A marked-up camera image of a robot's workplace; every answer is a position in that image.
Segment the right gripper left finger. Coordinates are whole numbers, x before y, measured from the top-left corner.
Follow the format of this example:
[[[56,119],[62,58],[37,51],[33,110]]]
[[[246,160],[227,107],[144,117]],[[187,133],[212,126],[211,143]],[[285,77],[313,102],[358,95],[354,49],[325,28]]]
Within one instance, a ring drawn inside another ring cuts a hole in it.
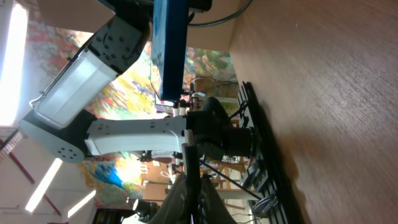
[[[185,175],[180,174],[163,204],[148,224],[183,224],[187,223],[187,213],[184,211]]]

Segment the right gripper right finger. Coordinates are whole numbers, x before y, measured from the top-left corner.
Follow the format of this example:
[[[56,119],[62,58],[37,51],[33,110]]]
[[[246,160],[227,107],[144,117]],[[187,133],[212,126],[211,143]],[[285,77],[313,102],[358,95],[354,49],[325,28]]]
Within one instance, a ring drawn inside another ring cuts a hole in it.
[[[200,179],[198,196],[199,222],[206,224],[236,224],[208,176]]]

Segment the blue Samsung smartphone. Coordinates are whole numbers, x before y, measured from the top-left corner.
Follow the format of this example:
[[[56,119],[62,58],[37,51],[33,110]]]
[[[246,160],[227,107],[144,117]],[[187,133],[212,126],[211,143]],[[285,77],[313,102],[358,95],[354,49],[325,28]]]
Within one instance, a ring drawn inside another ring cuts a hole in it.
[[[187,0],[155,0],[150,82],[160,100],[180,99],[188,25]]]

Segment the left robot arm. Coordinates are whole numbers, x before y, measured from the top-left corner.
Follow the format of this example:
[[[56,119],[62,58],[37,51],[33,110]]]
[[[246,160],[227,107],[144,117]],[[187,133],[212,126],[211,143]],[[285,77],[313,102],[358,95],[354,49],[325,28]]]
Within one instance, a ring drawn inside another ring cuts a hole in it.
[[[194,12],[210,1],[106,1],[114,16],[97,30],[62,68],[51,85],[31,102],[20,129],[64,162],[81,162],[114,152],[180,154],[185,131],[193,147],[212,159],[249,156],[247,128],[213,111],[190,111],[170,118],[139,119],[151,98],[177,102],[184,75],[234,73],[223,53],[186,47]]]

